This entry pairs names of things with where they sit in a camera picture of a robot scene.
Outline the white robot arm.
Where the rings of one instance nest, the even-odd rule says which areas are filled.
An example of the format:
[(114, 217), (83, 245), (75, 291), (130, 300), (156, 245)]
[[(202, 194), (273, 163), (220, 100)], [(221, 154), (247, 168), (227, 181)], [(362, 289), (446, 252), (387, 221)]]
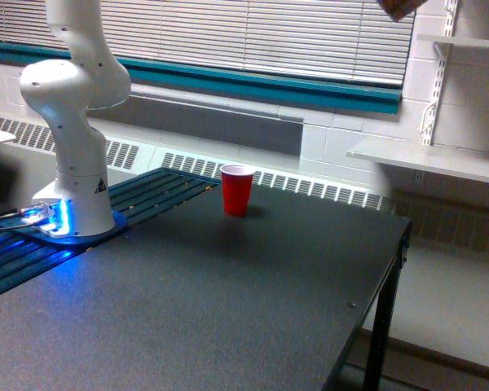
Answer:
[(115, 226), (106, 139), (86, 114), (124, 103), (130, 75), (108, 48), (98, 1), (48, 1), (46, 19), (71, 58), (30, 64), (20, 76), (20, 93), (48, 124), (56, 154), (55, 181), (33, 196), (34, 203), (53, 206), (51, 220), (25, 222), (56, 238), (101, 235)]

